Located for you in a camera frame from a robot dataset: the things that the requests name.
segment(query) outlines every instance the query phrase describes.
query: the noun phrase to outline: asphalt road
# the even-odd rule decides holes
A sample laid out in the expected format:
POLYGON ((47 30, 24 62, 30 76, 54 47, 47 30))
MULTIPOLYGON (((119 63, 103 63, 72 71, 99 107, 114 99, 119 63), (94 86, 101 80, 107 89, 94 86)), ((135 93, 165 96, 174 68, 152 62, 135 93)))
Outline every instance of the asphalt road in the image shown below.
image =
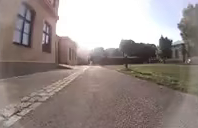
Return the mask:
POLYGON ((12 128, 198 128, 198 97, 92 66, 12 128))

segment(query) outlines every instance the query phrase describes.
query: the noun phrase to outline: sky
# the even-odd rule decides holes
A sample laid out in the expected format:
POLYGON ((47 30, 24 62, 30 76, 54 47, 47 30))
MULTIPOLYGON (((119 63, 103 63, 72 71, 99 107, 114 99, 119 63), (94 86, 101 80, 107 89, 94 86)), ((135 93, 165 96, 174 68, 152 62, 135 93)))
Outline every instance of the sky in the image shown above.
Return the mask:
POLYGON ((182 10, 198 0, 60 0, 56 33, 82 48, 118 48, 121 39, 158 45, 181 40, 182 10))

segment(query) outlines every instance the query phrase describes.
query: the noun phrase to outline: grass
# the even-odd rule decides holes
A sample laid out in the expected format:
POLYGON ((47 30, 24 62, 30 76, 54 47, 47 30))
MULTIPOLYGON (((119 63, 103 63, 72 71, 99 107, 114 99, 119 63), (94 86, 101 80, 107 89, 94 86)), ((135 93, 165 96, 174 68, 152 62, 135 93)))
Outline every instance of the grass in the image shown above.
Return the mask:
POLYGON ((198 65, 145 64, 110 66, 122 73, 153 81, 174 90, 198 95, 198 65))

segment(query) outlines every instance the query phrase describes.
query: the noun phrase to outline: house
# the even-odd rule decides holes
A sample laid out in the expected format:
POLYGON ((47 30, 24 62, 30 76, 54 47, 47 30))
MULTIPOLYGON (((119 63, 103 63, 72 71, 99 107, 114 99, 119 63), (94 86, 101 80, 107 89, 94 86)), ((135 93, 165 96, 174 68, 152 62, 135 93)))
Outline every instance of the house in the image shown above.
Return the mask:
POLYGON ((0 78, 56 67, 59 0, 0 0, 0 78))
POLYGON ((172 59, 179 59, 182 60, 182 45, 184 44, 183 41, 176 41, 172 45, 172 59))
POLYGON ((67 65, 77 64, 77 44, 69 37, 58 38, 58 63, 67 65))

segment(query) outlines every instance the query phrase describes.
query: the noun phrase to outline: cobblestone strip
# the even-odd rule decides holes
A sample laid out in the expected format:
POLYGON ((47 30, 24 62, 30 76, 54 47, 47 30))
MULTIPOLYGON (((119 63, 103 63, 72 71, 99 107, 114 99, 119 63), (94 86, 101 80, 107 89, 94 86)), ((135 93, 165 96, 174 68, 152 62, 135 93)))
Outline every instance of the cobblestone strip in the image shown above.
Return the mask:
POLYGON ((8 128, 16 121, 20 120, 24 115, 33 111, 40 106, 44 101, 48 100, 55 93, 63 89, 70 82, 76 79, 79 75, 85 72, 88 67, 81 71, 73 73, 72 75, 59 80, 51 85, 48 85, 29 96, 23 97, 17 104, 11 104, 3 109, 0 109, 0 128, 8 128))

